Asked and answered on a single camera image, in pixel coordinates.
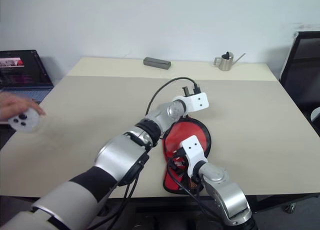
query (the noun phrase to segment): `cable connector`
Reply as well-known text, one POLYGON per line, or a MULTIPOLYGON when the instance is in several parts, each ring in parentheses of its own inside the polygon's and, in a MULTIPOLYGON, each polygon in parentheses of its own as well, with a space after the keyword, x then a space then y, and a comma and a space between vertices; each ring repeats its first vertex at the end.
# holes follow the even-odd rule
POLYGON ((179 149, 173 152, 173 158, 180 158, 180 157, 184 157, 185 155, 186 155, 186 151, 184 150, 183 147, 180 147, 179 149))
POLYGON ((184 92, 184 96, 185 97, 189 97, 190 96, 190 93, 189 93, 189 89, 187 86, 184 86, 183 88, 183 92, 184 92))
POLYGON ((200 94, 201 93, 201 89, 198 86, 198 84, 194 83, 193 86, 194 86, 194 88, 193 88, 194 94, 200 94))

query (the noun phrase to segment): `human hand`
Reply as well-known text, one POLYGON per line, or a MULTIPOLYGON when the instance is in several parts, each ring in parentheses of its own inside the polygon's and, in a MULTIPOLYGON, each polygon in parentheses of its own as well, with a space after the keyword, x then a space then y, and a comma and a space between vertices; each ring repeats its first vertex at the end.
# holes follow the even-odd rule
POLYGON ((28 108, 35 109, 39 115, 46 115, 45 111, 31 99, 0 92, 0 121, 7 121, 9 118, 22 114, 28 108))

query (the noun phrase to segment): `laptop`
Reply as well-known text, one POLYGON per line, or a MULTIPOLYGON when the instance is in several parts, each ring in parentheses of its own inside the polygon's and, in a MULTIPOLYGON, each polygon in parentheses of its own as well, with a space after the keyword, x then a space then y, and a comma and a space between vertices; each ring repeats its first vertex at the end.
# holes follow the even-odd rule
POLYGON ((53 87, 36 50, 0 51, 0 92, 40 103, 53 87))

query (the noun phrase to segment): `white wall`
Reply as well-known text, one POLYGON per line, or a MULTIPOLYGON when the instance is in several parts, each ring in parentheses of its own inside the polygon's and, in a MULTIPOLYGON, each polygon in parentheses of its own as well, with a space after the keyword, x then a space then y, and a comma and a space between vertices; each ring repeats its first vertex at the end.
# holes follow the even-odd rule
POLYGON ((0 50, 36 49, 54 79, 81 56, 211 61, 224 51, 277 73, 319 0, 0 0, 0 50))

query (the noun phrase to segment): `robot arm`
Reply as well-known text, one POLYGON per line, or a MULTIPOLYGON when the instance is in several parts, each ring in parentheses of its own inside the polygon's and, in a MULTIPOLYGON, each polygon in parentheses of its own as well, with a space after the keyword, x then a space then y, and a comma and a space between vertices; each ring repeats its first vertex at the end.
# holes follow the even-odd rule
POLYGON ((109 140, 91 169, 58 186, 36 201, 32 211, 20 212, 1 229, 86 229, 112 191, 137 177, 159 137, 180 117, 208 106, 204 92, 161 104, 124 134, 109 140))
POLYGON ((226 169, 209 163, 198 138, 193 135, 180 144, 188 160, 188 176, 200 180, 214 198, 225 229, 257 230, 245 194, 230 180, 226 169))

